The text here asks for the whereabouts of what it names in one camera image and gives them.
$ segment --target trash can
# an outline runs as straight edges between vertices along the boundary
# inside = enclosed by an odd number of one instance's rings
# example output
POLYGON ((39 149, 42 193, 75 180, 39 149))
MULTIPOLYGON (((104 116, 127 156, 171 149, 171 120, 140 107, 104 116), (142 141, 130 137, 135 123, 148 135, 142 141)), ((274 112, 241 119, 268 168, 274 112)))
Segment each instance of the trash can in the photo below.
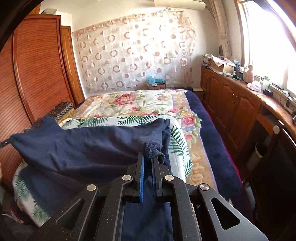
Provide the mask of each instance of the trash can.
POLYGON ((262 157, 267 152, 267 146, 264 143, 258 142, 255 145, 255 151, 253 151, 252 155, 250 156, 247 162, 247 169, 251 172, 254 168, 258 165, 262 157))

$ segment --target ceiling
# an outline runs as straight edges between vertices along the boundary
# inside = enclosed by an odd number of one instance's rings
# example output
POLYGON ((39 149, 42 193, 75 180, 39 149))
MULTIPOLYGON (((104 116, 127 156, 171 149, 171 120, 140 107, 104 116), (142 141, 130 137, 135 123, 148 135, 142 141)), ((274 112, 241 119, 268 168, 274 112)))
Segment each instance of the ceiling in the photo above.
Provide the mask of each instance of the ceiling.
POLYGON ((55 8, 58 12, 73 14, 87 5, 98 2, 98 0, 44 0, 40 10, 55 8))

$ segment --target window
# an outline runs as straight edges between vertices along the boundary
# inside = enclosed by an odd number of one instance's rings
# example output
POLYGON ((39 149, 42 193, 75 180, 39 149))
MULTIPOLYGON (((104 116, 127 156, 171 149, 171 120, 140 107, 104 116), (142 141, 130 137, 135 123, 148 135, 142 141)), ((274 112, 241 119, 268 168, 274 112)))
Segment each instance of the window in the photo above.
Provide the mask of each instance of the window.
POLYGON ((254 74, 296 94, 296 27, 273 0, 266 1, 241 1, 250 54, 245 63, 253 65, 254 74))

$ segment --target white sheet with green leaves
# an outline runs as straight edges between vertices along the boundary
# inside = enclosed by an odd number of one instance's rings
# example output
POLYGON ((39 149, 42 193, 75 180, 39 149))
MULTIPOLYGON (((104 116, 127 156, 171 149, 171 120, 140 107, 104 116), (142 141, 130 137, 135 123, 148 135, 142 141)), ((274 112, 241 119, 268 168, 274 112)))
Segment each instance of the white sheet with green leaves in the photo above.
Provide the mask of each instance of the white sheet with green leaves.
MULTIPOLYGON (((91 126, 138 126, 150 123, 157 118, 170 119, 169 158, 172 174, 184 182, 192 169, 189 149, 180 126, 180 120, 166 115, 120 116, 109 118, 66 119, 60 125, 64 130, 91 126)), ((44 224, 50 216, 36 203, 24 180, 19 178, 19 172, 27 164, 22 162, 16 170, 12 185, 18 205, 25 211, 37 226, 44 224)))

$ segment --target cardboard box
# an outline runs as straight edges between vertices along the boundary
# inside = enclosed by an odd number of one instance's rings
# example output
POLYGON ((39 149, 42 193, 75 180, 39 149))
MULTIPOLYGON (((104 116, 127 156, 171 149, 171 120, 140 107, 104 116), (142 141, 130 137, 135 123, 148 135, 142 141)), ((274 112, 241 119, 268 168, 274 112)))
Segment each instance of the cardboard box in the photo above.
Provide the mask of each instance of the cardboard box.
POLYGON ((147 84, 148 90, 164 90, 165 84, 155 83, 156 86, 152 86, 152 84, 147 84))
POLYGON ((224 60, 220 60, 218 58, 212 60, 211 67, 219 72, 232 74, 235 64, 232 63, 229 59, 224 58, 224 60))

